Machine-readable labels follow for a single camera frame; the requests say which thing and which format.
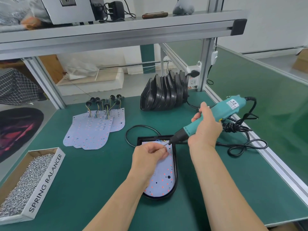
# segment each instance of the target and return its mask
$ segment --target label sticker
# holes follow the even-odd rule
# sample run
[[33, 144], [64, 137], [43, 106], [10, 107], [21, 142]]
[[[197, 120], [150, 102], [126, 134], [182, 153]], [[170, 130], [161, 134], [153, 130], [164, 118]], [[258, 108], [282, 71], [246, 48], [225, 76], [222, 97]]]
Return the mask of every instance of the label sticker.
[[227, 104], [230, 106], [231, 109], [236, 109], [237, 107], [239, 107], [239, 104], [234, 99], [229, 100]]

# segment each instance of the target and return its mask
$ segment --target metal shelf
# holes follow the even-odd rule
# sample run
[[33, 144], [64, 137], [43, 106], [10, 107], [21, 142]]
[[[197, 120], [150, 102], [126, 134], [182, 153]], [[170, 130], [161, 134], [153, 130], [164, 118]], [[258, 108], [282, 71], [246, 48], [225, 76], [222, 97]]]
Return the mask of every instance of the metal shelf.
[[229, 36], [245, 10], [69, 26], [0, 34], [0, 60]]

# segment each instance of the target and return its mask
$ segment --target person's left hand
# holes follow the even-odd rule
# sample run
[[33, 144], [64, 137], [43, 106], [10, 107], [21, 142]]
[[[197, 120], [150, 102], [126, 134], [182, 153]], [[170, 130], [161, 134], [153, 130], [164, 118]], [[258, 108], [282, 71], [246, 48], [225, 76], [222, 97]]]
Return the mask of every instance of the person's left hand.
[[156, 164], [168, 156], [167, 148], [159, 143], [146, 143], [137, 146], [133, 153], [133, 162], [128, 177], [137, 178], [144, 183], [144, 189], [150, 184]]

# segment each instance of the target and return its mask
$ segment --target black round rug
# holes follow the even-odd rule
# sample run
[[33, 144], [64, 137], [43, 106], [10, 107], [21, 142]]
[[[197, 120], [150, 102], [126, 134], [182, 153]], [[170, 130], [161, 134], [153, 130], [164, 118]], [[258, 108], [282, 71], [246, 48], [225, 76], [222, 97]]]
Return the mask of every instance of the black round rug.
[[35, 108], [0, 112], [0, 163], [13, 155], [37, 132], [44, 114]]

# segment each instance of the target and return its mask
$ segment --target person's right hand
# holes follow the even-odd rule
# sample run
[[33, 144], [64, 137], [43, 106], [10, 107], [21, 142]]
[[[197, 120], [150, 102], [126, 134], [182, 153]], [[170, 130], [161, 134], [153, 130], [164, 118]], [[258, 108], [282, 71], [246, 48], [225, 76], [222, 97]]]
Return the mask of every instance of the person's right hand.
[[[222, 132], [221, 122], [216, 122], [211, 109], [205, 102], [201, 103], [199, 111], [203, 115], [203, 120], [198, 125], [197, 131], [194, 135], [188, 139], [189, 148], [205, 148], [214, 147], [216, 141]], [[192, 118], [192, 122], [201, 117], [201, 113], [198, 112]]]

